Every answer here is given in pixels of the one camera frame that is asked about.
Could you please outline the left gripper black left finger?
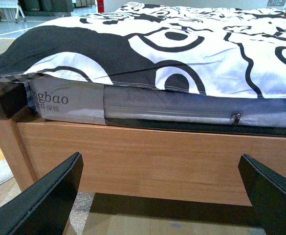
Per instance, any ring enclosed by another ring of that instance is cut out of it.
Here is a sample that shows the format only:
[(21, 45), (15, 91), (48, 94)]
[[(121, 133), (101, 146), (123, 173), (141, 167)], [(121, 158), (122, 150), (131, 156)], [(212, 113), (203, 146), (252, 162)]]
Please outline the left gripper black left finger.
[(74, 153), (0, 207), (0, 235), (61, 235), (75, 202), (83, 158)]

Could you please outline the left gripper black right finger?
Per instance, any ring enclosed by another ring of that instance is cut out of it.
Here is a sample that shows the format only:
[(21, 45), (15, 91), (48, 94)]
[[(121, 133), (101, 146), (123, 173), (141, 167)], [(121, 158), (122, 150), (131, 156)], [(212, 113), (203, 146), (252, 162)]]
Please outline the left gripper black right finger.
[(286, 235), (286, 178), (247, 154), (238, 169), (265, 233)]

